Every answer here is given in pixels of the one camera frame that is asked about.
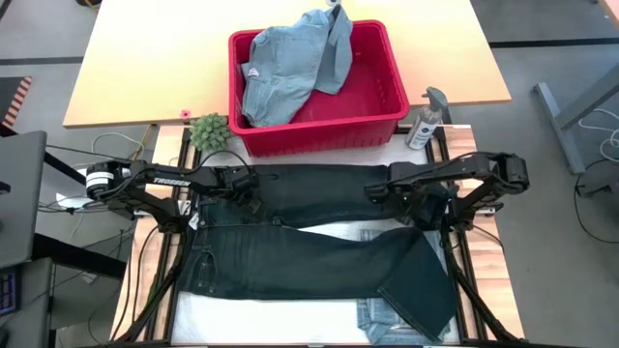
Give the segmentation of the dark grey monitor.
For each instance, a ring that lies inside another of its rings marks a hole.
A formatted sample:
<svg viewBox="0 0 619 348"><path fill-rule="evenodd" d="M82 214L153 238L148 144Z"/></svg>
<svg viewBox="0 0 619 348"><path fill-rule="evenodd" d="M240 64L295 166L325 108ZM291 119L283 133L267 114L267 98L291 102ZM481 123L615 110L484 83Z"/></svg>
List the dark grey monitor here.
<svg viewBox="0 0 619 348"><path fill-rule="evenodd" d="M44 131L0 139L0 269L30 259L36 230L46 144Z"/></svg>

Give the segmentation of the light blue denim garment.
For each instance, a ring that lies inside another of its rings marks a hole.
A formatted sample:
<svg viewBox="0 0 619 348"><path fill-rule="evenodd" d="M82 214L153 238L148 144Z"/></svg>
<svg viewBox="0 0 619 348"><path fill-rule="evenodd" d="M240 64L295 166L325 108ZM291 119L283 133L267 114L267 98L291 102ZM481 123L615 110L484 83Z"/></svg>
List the light blue denim garment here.
<svg viewBox="0 0 619 348"><path fill-rule="evenodd" d="M242 114L254 128L290 123L314 91L335 95L353 62L353 22L340 0L311 10L290 26L271 26L251 41L241 65Z"/></svg>

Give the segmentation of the white round base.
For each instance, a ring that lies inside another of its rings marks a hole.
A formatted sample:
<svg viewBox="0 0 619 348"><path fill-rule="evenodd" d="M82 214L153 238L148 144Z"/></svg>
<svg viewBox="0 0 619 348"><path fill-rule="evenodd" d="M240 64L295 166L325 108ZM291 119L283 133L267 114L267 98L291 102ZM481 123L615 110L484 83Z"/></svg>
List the white round base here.
<svg viewBox="0 0 619 348"><path fill-rule="evenodd" d="M86 187L77 183L70 183L68 188L60 188L54 201L62 208L82 209L94 200L86 194Z"/></svg>

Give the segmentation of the black keyboard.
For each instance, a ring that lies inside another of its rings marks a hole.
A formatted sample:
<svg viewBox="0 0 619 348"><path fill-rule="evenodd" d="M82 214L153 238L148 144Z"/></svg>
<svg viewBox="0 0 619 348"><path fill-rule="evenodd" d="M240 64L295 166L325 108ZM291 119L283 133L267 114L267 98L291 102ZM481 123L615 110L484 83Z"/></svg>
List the black keyboard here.
<svg viewBox="0 0 619 348"><path fill-rule="evenodd" d="M16 312L20 306L20 277L16 268L0 270L0 317Z"/></svg>

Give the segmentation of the dark navy garment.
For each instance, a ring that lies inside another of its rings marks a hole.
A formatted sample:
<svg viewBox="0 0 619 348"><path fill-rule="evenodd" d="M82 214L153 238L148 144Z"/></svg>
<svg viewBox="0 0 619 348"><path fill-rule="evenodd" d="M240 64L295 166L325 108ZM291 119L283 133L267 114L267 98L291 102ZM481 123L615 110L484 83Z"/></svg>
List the dark navy garment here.
<svg viewBox="0 0 619 348"><path fill-rule="evenodd" d="M424 233L406 226L370 241L310 233L341 221L399 219L402 208L374 203L367 186L385 165L271 164L255 168L256 212L204 202L181 290L229 300L382 298L410 326L436 339L455 316L457 296Z"/></svg>

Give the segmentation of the white padded table mat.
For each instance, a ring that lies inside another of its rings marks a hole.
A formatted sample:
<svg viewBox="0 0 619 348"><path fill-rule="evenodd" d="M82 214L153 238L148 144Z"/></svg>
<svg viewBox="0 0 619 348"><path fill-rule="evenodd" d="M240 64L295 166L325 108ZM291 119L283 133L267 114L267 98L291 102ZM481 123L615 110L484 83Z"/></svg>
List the white padded table mat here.
<svg viewBox="0 0 619 348"><path fill-rule="evenodd" d="M423 164L421 150L412 150L401 136L370 148L304 153L282 157L253 157L239 137L231 140L227 152L217 155L215 164L251 166L271 164L385 165L394 162ZM203 198L204 202L218 199ZM350 241L361 241L359 231L384 232L406 227L395 218L341 221L309 227L310 233ZM173 339L177 343L370 343L357 327L357 300L229 300L195 295L180 289Z"/></svg>

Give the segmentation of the clear spray bottle grey trigger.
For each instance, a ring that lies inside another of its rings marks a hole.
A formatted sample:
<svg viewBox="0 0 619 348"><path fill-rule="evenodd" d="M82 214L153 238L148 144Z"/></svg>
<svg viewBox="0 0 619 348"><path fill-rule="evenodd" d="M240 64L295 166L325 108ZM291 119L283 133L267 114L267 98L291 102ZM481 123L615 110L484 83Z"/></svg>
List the clear spray bottle grey trigger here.
<svg viewBox="0 0 619 348"><path fill-rule="evenodd" d="M423 149L433 135L435 129L442 123L443 114L448 110L448 100L438 88L427 87L423 98L428 99L418 112L405 144L412 150Z"/></svg>

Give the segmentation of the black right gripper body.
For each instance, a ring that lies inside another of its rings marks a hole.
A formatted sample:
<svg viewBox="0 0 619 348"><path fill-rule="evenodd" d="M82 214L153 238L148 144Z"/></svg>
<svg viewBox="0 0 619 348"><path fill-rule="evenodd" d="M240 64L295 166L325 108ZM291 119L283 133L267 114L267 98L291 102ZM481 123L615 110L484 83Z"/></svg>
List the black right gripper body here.
<svg viewBox="0 0 619 348"><path fill-rule="evenodd" d="M398 208L408 204L418 204L420 222L418 228L437 228L450 201L450 190L444 185L445 179L433 177L409 178L406 181L389 183L390 196L386 207L393 218L398 216Z"/></svg>

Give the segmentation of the grey desk leg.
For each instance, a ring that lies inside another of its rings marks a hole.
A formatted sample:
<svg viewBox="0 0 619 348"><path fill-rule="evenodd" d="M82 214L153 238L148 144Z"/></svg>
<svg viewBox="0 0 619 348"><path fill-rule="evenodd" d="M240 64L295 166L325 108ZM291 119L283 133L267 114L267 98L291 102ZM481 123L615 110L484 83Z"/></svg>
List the grey desk leg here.
<svg viewBox="0 0 619 348"><path fill-rule="evenodd" d="M577 148L573 126L619 93L619 64L564 108L558 106L546 83L535 84L532 92L552 125L571 171L574 174L584 173L585 164Z"/></svg>

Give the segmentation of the red plastic laundry bin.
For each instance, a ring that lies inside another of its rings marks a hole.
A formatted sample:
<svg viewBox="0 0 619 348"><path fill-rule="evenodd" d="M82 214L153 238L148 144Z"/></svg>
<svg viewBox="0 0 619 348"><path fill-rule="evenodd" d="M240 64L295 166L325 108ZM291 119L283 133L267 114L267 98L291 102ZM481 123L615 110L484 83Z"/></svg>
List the red plastic laundry bin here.
<svg viewBox="0 0 619 348"><path fill-rule="evenodd" d="M253 157L292 155L388 142L410 104L400 78L388 32L378 20L353 23L351 70L335 95L313 92L289 124L251 127L241 113L245 79L256 30L239 31L228 40L228 125Z"/></svg>

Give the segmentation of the light wooden desk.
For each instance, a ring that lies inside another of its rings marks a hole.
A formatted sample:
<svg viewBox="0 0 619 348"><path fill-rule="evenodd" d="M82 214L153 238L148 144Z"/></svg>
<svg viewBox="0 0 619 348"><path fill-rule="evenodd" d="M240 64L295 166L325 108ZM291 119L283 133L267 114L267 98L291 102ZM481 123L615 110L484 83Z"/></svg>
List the light wooden desk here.
<svg viewBox="0 0 619 348"><path fill-rule="evenodd" d="M178 124L228 110L228 40L290 25L334 0L103 0L64 124ZM508 102L510 92L470 0L340 0L349 18L388 31L410 103L427 87L453 104Z"/></svg>

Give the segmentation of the black monitor pole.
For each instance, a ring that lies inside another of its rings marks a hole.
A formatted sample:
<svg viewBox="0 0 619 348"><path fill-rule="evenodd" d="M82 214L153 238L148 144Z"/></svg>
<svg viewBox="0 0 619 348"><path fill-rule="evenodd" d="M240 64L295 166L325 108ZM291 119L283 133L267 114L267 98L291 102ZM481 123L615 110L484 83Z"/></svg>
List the black monitor pole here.
<svg viewBox="0 0 619 348"><path fill-rule="evenodd" d="M76 171L60 159L54 157L52 154L45 152L44 162L59 171L60 173L64 174L65 176L73 179L77 183L83 186L86 185L86 177L83 174L80 174L78 171Z"/></svg>

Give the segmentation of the blue white striped shirt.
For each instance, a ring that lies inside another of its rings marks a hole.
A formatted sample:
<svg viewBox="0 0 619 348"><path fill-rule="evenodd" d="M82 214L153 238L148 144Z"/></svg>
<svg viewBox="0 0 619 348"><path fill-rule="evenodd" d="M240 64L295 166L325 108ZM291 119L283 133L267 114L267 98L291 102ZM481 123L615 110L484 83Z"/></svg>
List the blue white striped shirt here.
<svg viewBox="0 0 619 348"><path fill-rule="evenodd" d="M361 241L367 241L382 233L381 230L362 229L359 231L359 237ZM425 237L446 270L444 251L441 251L440 246L440 233L428 231L425 232ZM454 325L455 319L451 319L440 333L440 339L431 340L406 324L383 299L357 300L357 327L366 334L372 345L427 345L442 342L446 337L454 338L457 335Z"/></svg>

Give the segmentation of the black chair base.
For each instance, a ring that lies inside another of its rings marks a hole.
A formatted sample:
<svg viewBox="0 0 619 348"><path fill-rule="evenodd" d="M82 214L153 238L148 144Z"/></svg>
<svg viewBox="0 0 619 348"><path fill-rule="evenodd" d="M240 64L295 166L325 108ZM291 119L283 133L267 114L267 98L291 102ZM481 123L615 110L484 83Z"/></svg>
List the black chair base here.
<svg viewBox="0 0 619 348"><path fill-rule="evenodd" d="M619 200L619 162L608 159L592 162L577 178L575 190L579 196L608 192Z"/></svg>

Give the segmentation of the small potted green plant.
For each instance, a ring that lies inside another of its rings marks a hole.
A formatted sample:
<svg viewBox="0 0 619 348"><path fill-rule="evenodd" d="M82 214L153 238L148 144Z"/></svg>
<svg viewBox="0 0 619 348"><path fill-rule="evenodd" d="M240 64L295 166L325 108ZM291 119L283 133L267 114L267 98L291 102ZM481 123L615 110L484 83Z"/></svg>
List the small potted green plant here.
<svg viewBox="0 0 619 348"><path fill-rule="evenodd" d="M191 121L190 141L196 150L201 152L216 152L228 148L231 130L228 118L219 113L203 115Z"/></svg>

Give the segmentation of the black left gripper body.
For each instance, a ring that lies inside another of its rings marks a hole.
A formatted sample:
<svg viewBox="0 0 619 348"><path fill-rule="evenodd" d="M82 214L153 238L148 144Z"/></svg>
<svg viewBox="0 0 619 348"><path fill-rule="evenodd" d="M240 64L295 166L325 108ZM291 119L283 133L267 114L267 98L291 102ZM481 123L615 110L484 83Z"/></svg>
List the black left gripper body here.
<svg viewBox="0 0 619 348"><path fill-rule="evenodd" d="M217 193L222 197L222 198L226 198L226 199L232 199L232 200L238 200L241 201L243 200L243 195L246 192L254 192L255 189L258 188L259 186L259 179L258 179L258 173L253 169L253 171L256 173L257 179L258 179L258 186L255 188L249 188L249 189L241 189L241 190L235 190L227 181L227 171L229 167L251 167L251 166L221 166L221 167L215 167L214 168L214 173L216 174L217 178L218 178L218 189L217 189Z"/></svg>

